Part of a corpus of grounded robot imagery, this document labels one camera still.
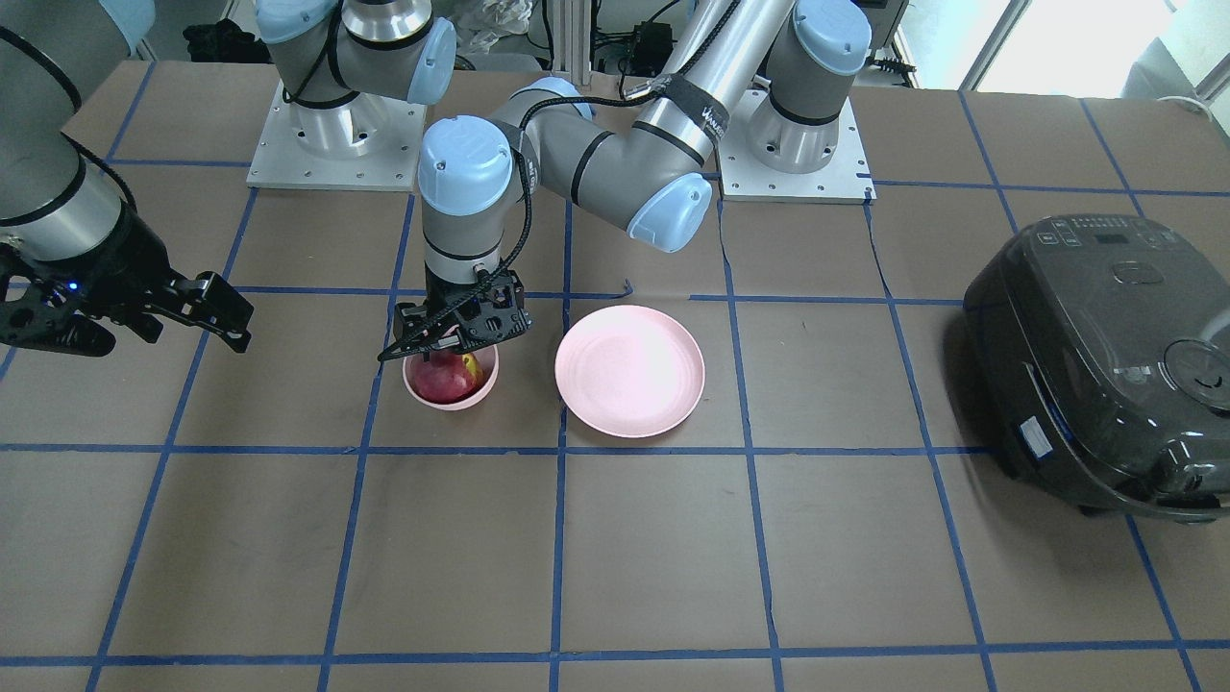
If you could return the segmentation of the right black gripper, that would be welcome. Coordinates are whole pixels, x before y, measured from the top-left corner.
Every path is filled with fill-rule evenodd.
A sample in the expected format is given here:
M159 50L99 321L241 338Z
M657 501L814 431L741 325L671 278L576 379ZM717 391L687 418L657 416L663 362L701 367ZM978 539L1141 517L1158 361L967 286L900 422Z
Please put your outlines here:
M255 307L219 273L180 278L157 234L123 206L111 234L71 259L27 259L2 246L2 289L28 281L22 297L4 299L1 338L17 349L101 358L114 349L105 320L157 342L159 316L215 334L237 354L248 350Z

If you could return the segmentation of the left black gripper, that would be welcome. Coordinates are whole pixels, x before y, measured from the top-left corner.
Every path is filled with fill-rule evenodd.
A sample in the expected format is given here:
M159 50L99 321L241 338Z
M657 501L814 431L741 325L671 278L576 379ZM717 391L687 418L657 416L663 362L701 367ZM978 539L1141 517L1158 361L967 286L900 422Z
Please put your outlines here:
M467 284L426 272L426 304L396 304L394 340L379 363L430 352L467 354L525 334L533 320L515 270L480 270Z

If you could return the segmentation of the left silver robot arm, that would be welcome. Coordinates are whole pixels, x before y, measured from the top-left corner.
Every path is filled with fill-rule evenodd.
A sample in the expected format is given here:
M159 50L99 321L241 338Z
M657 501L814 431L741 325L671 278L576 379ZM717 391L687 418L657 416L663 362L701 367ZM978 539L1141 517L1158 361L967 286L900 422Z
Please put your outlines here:
M426 206L426 301L397 304L379 358L467 354L510 340L531 323L522 281L504 251L504 221L547 188L676 253L707 214L713 187L702 168L724 136L736 159L780 179L818 186L847 154L849 91L873 48L873 27L852 1L712 1L694 18L663 73L624 107L638 109L626 133L597 123L614 98L542 77L510 93L487 117L435 120L419 149Z

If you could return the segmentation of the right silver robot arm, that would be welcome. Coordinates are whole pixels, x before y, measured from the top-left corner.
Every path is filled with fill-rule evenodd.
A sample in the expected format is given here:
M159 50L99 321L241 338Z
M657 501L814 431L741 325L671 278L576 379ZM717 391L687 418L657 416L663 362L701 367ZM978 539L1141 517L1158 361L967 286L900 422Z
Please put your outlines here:
M151 1L2 4L2 284L28 284L2 301L5 345L103 358L109 324L154 343L173 320L247 350L251 304L219 273L175 270L125 181L64 132L155 16ZM455 26L430 1L258 1L255 18L311 130L355 112L359 136L383 98L435 104L454 70Z

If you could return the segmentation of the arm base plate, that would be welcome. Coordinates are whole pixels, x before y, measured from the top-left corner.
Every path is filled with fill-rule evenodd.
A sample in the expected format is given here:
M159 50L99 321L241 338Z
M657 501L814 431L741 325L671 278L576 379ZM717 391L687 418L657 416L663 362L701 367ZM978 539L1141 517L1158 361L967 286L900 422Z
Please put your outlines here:
M410 192L427 107L360 93L335 109L289 104L277 84L246 183L255 188Z
M873 175L847 100L839 117L804 127L747 90L720 143L722 193L733 202L873 203Z

